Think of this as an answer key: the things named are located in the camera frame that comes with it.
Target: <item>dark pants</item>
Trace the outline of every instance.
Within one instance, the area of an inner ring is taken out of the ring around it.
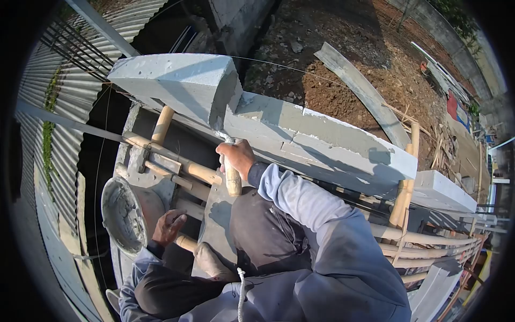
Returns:
[[[311,269],[302,227],[245,187],[231,210],[230,234],[246,277]],[[160,319],[180,316],[220,295],[226,282],[206,281],[151,265],[135,290],[141,309]]]

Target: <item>bucket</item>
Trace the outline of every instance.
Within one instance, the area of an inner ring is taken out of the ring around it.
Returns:
[[[151,189],[113,177],[102,190],[103,225],[113,243],[134,258],[152,238],[158,219],[164,215],[163,202]]]

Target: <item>dirt ground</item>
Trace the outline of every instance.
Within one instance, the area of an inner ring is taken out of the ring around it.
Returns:
[[[343,84],[313,55],[326,41],[361,71],[387,103],[407,110],[433,133],[432,127],[444,123],[446,99],[420,73],[422,59],[409,48],[410,40],[391,35],[397,25],[384,23],[387,15],[378,13],[383,7],[387,7],[384,0],[284,0],[254,58]],[[325,79],[256,62],[247,71],[244,89],[306,106],[388,140],[352,91]],[[418,170],[430,168],[436,145],[434,138],[421,134]]]

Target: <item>gloved hand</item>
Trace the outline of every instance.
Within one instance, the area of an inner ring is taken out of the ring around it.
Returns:
[[[177,238],[177,233],[187,220],[185,209],[168,210],[158,219],[152,240],[166,247]]]
[[[247,181],[250,167],[256,160],[249,141],[236,139],[235,144],[220,143],[216,147],[216,152],[220,154],[220,171],[225,173],[224,158],[228,158],[233,168],[239,172],[242,180]]]

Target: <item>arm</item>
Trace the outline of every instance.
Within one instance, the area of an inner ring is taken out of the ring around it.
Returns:
[[[320,248],[314,272],[337,278],[342,283],[358,278],[362,283],[353,284],[359,285],[357,292],[366,292],[369,296],[409,308],[399,274],[383,256],[359,209],[351,208],[340,198],[291,171],[280,172],[276,164],[265,166],[246,155],[242,157],[238,149],[246,148],[248,143],[241,145],[232,151],[226,147],[222,149],[231,164],[240,167],[235,166],[242,179],[248,179],[263,198],[273,201],[279,209],[317,233]]]
[[[134,262],[132,272],[120,289],[120,317],[122,322],[159,322],[161,320],[143,312],[138,305],[134,290],[147,273],[150,265],[163,265],[165,247],[172,243],[186,222],[185,210],[170,210],[159,218],[156,229],[146,248],[142,248]]]

